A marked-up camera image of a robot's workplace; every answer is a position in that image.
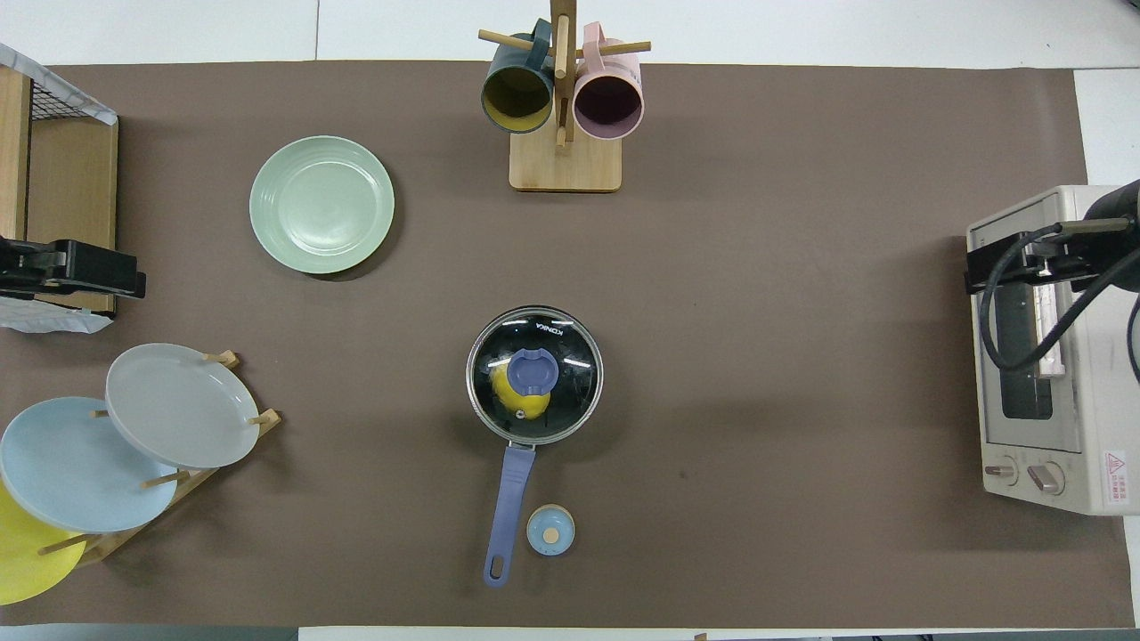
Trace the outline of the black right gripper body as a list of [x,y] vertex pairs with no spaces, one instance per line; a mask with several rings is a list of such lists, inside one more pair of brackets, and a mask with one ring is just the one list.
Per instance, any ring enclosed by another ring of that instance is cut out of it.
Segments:
[[1027,266],[1021,283],[1032,287],[1098,276],[1088,240],[1078,235],[1047,235],[1032,240],[1023,249],[1023,255]]

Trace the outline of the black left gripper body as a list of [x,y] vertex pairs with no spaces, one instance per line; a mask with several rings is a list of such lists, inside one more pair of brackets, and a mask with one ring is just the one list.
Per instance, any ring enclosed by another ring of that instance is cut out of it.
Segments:
[[56,267],[57,250],[54,243],[7,240],[1,236],[1,295],[49,295],[52,287],[46,276]]

